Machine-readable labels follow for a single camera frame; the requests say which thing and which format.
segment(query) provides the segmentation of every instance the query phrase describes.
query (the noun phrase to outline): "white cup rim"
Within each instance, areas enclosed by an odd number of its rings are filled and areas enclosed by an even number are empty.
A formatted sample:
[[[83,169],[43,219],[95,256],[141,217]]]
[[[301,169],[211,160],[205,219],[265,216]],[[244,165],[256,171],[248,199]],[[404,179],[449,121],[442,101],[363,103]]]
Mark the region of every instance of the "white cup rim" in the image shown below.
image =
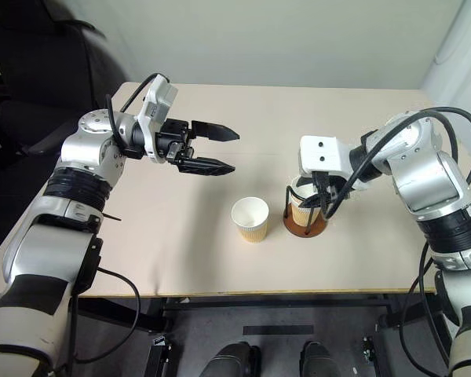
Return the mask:
[[[302,196],[304,199],[307,199],[309,198],[310,196],[313,196],[316,194],[316,190],[314,189],[314,185],[312,183],[308,183],[307,185],[304,185],[304,186],[301,186],[300,188],[297,187],[297,182],[298,182],[298,179],[300,179],[300,175],[296,176],[295,178],[293,178],[291,180],[291,183],[290,183],[290,186],[291,188],[293,189],[293,191],[295,191],[298,195]],[[303,192],[300,192],[301,191],[301,188],[305,187],[305,186],[312,186],[312,191],[310,194],[305,194],[305,195],[301,195]],[[300,202],[301,203],[301,200],[299,198],[296,198],[293,193],[290,193],[291,195],[291,199],[295,199],[294,202]]]
[[[253,202],[253,204],[261,205],[261,207],[258,208],[260,212],[255,214],[256,218],[254,219],[252,225],[248,225],[247,223],[241,222],[240,219],[237,219],[239,215],[236,211],[238,210],[238,207],[242,206],[245,202]],[[234,203],[234,205],[232,206],[231,216],[232,221],[235,222],[238,226],[241,226],[243,228],[256,228],[267,221],[268,213],[268,204],[262,198],[257,198],[256,196],[247,196],[245,198],[237,200]]]

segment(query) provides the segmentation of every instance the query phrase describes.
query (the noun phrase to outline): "metal table frame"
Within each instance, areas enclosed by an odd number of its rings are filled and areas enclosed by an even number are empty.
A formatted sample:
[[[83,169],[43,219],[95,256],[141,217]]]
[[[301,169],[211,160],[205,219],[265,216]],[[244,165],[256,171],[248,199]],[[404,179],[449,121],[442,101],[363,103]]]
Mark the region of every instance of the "metal table frame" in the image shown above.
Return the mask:
[[[266,307],[266,308],[305,308],[305,307],[384,307],[387,314],[378,318],[378,326],[394,328],[400,325],[401,304],[405,294],[334,294],[334,295],[248,295],[214,296],[194,298],[194,301],[182,298],[151,298],[149,309],[140,313],[137,329],[157,333],[162,336],[151,344],[145,377],[173,377],[176,375],[180,354],[179,345],[171,344],[167,332],[173,325],[174,313],[181,310],[228,307]],[[446,350],[450,350],[451,337],[442,315],[442,306],[437,296],[427,294],[429,306],[433,312],[436,327]],[[114,303],[106,298],[80,298],[79,314],[112,324],[130,327],[135,317],[135,310]],[[422,304],[416,303],[408,308],[405,323],[420,320],[425,316]],[[391,369],[382,342],[377,334],[367,335],[367,344],[371,345],[371,354],[377,376],[391,377]]]

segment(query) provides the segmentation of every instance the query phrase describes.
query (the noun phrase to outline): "paper cup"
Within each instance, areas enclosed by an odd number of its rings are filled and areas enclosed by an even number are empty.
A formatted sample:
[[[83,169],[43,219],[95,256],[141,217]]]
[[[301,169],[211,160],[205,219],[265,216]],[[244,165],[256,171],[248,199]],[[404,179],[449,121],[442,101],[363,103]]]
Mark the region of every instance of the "paper cup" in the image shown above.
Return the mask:
[[[312,183],[308,185],[303,185],[297,187],[297,182],[300,176],[293,178],[291,181],[291,188],[295,191],[299,196],[302,198],[309,198],[310,196],[316,194],[316,190]],[[309,215],[311,213],[311,208],[300,208],[299,205],[302,202],[301,199],[295,197],[292,192],[290,192],[290,199],[291,199],[291,214],[293,215],[293,221],[295,224],[299,226],[307,226],[309,222]],[[314,208],[314,214],[312,214],[311,224],[317,219],[321,210],[319,208]]]
[[[268,205],[255,197],[242,198],[232,207],[232,220],[248,242],[260,242],[267,234]]]

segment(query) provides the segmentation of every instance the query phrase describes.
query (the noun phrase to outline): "white wall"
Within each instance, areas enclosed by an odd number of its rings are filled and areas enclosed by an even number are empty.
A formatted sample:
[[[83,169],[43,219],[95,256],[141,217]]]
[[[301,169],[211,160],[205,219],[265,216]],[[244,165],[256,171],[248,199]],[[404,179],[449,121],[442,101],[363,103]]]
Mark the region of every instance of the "white wall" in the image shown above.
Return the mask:
[[[436,104],[471,112],[471,0],[464,2],[422,89]],[[452,118],[458,138],[471,154],[470,125],[459,116]]]
[[[129,79],[418,88],[461,0],[57,0]]]

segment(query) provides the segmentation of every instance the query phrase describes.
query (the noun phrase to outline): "table leg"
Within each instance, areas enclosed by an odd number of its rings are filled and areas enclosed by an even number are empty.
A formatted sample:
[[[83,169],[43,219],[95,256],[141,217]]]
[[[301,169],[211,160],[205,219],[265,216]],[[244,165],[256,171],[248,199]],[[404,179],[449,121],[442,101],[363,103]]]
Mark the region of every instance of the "table leg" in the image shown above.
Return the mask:
[[[440,298],[432,293],[426,294],[427,302],[429,303],[429,308],[433,314],[434,324],[438,330],[438,335],[440,336],[441,342],[447,352],[450,352],[451,348],[451,336],[448,331],[447,324],[445,323],[443,315],[443,307],[441,305]],[[395,313],[387,313],[381,316],[378,320],[378,324],[383,328],[394,328],[400,325],[401,322],[401,311]],[[420,320],[425,317],[424,306],[421,302],[418,302],[414,305],[408,307],[407,315],[405,317],[405,324],[412,322],[414,320]]]
[[[163,299],[153,298],[152,300],[161,300],[162,302]],[[133,324],[134,317],[136,316],[134,309],[119,305],[106,298],[79,298],[78,313],[84,317],[126,327],[130,327]],[[167,325],[168,320],[162,316],[162,310],[155,310],[154,315],[140,313],[137,329],[163,332]]]
[[[155,338],[148,351],[144,377],[176,376],[180,358],[180,347],[172,344],[164,335]]]
[[[380,332],[363,339],[363,355],[368,363],[372,363],[377,377],[392,377],[384,339]]]

